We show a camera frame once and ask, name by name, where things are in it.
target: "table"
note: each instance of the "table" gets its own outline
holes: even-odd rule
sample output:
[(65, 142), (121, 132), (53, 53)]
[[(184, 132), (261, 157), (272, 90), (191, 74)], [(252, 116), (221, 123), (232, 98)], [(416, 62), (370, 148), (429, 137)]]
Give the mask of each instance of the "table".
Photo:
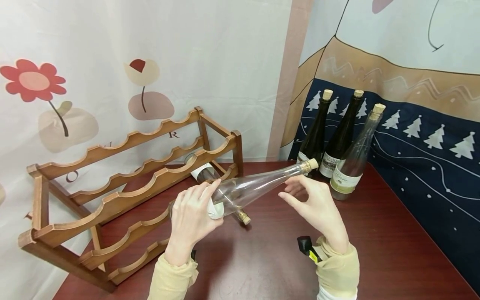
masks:
[[(245, 163), (245, 174), (290, 164)], [(127, 190), (148, 180), (144, 177)], [(194, 184), (193, 178), (186, 179), (108, 223), (103, 231), (107, 245), (123, 237), (134, 222), (159, 215), (178, 192)], [(196, 245), (200, 274), (186, 300), (315, 299), (315, 265), (299, 251), (296, 238), (310, 235), (314, 240), (319, 233), (277, 196), (281, 189), (245, 208), (252, 219), (247, 227), (233, 216), (226, 217), (223, 226)], [(351, 198), (336, 204), (359, 253), (360, 299), (479, 299), (371, 165)], [(138, 259), (146, 246), (168, 237), (169, 226), (168, 222), (130, 246), (110, 267)], [(113, 294), (69, 275), (54, 300), (146, 299), (155, 262), (124, 281)]]

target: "beige arm sleeve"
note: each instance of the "beige arm sleeve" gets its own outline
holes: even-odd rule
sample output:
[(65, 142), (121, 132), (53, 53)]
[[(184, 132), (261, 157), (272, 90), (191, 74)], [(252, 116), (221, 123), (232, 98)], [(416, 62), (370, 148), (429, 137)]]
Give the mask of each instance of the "beige arm sleeve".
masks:
[(340, 299), (355, 299), (360, 279), (357, 249), (348, 245), (345, 254), (335, 252), (325, 237), (317, 240), (313, 248), (322, 259), (317, 263), (318, 283), (324, 290)]
[(171, 265), (162, 254), (155, 264), (147, 300), (183, 300), (187, 289), (197, 279), (197, 266), (191, 258), (184, 265)]

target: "christmas tree pattern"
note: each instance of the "christmas tree pattern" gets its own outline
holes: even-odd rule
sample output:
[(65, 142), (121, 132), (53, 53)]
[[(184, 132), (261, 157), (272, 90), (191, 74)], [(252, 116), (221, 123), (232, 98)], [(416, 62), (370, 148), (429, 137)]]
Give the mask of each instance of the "christmas tree pattern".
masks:
[(366, 116), (366, 115), (367, 115), (367, 98), (365, 98), (363, 100), (363, 103), (360, 107), (360, 110), (357, 114), (357, 117), (360, 119), (361, 117)]
[(320, 104), (320, 93), (321, 93), (321, 91), (318, 91), (318, 93), (308, 103), (307, 108), (309, 108), (309, 111), (312, 111), (314, 109), (318, 109), (318, 105)]
[(414, 136), (414, 137), (420, 137), (419, 136), (419, 132), (420, 132), (420, 125), (421, 125), (421, 115), (419, 115), (418, 118), (415, 119), (415, 121), (413, 121), (413, 123), (411, 123), (407, 129), (403, 130), (403, 132), (405, 132), (407, 134), (407, 137), (411, 137), (411, 136)]
[(437, 149), (443, 149), (440, 143), (444, 142), (444, 127), (445, 125), (442, 124), (439, 129), (437, 129), (433, 134), (429, 135), (428, 139), (424, 141), (424, 143), (428, 144), (429, 149), (431, 149), (432, 147), (435, 147)]
[(475, 132), (470, 132), (470, 135), (463, 139), (463, 141), (455, 144), (455, 147), (451, 148), (450, 151), (455, 152), (455, 157), (466, 157), (468, 159), (473, 159), (472, 152), (473, 152), (473, 144), (475, 141), (473, 140), (473, 135)]
[(327, 114), (329, 113), (336, 113), (336, 105), (338, 104), (338, 97), (336, 97), (332, 103), (330, 103), (330, 106), (328, 107), (328, 112)]
[(340, 113), (340, 116), (345, 116), (345, 113), (347, 112), (347, 109), (348, 109), (349, 105), (350, 105), (350, 103), (347, 104), (347, 107)]
[(385, 123), (382, 124), (386, 129), (395, 128), (398, 129), (398, 119), (400, 118), (400, 110), (397, 110)]

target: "wooden wine rack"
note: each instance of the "wooden wine rack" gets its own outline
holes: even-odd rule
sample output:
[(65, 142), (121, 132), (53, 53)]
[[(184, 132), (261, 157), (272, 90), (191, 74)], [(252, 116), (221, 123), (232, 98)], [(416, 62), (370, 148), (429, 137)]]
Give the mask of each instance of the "wooden wine rack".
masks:
[[(59, 176), (151, 141), (194, 122), (198, 123), (200, 136), (195, 139), (192, 145), (187, 148), (177, 146), (171, 150), (167, 157), (161, 160), (149, 159), (143, 163), (141, 168), (131, 174), (115, 174), (110, 177), (105, 186), (97, 190), (78, 191), (69, 194), (55, 181), (55, 178)], [(207, 125), (225, 137), (223, 144), (215, 150), (210, 149)], [(192, 159), (185, 166), (177, 169), (164, 166), (168, 162), (180, 158), (193, 150), (196, 150), (195, 155), (192, 156)], [(215, 159), (229, 151), (233, 151), (234, 162), (225, 170)], [(187, 118), (181, 122), (164, 120), (161, 122), (160, 127), (152, 133), (131, 132), (128, 134), (125, 142), (118, 147), (103, 147), (99, 145), (91, 147), (87, 150), (84, 158), (74, 163), (57, 164), (50, 162), (43, 165), (31, 165), (27, 168), (27, 171), (34, 179), (33, 210), (30, 213), (32, 227), (20, 234), (18, 245), (21, 249), (34, 256), (108, 292), (112, 292), (118, 284), (160, 255), (167, 247), (168, 239), (155, 242), (147, 247), (145, 253), (133, 264), (111, 272), (106, 267), (108, 260), (140, 237), (166, 222), (169, 218), (168, 210), (165, 210), (156, 218), (138, 221), (131, 225), (122, 239), (105, 248), (102, 247), (100, 231), (102, 225), (184, 180), (190, 176), (191, 171), (207, 162), (212, 163), (217, 168), (219, 173), (222, 174), (222, 179), (232, 178), (237, 175), (242, 176), (241, 135), (238, 131), (230, 132), (226, 130), (205, 115), (200, 107), (195, 107), (195, 109), (189, 112)], [(152, 179), (144, 187), (132, 192), (115, 192), (104, 197), (98, 209), (93, 213), (83, 206), (85, 203), (129, 181), (155, 170), (158, 171), (154, 172)], [(50, 224), (48, 218), (48, 198), (50, 192), (69, 207), (79, 217), (79, 220), (63, 224)], [(62, 246), (63, 242), (86, 230), (91, 231), (93, 250), (79, 256)]]

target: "curtain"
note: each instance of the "curtain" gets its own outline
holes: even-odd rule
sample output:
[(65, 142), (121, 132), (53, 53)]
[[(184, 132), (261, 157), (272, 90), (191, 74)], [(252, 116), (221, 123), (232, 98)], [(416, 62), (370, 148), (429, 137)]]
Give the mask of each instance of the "curtain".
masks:
[[(65, 272), (18, 249), (30, 227), (26, 167), (72, 163), (95, 145), (180, 121), (195, 106), (242, 133), (245, 161), (277, 159), (312, 1), (1, 0), (0, 289), (51, 299)], [(211, 145), (223, 138), (209, 132)], [(198, 136), (177, 132), (58, 182), (95, 190)], [(231, 159), (231, 154), (222, 157)], [(88, 203), (93, 211), (100, 199)], [(50, 222), (76, 219), (50, 195)], [(90, 237), (64, 243), (80, 254)]]
[(478, 1), (315, 0), (281, 158), (296, 160), (324, 89), (325, 142), (353, 90), (356, 134), (385, 104), (369, 161), (480, 294), (479, 15)]

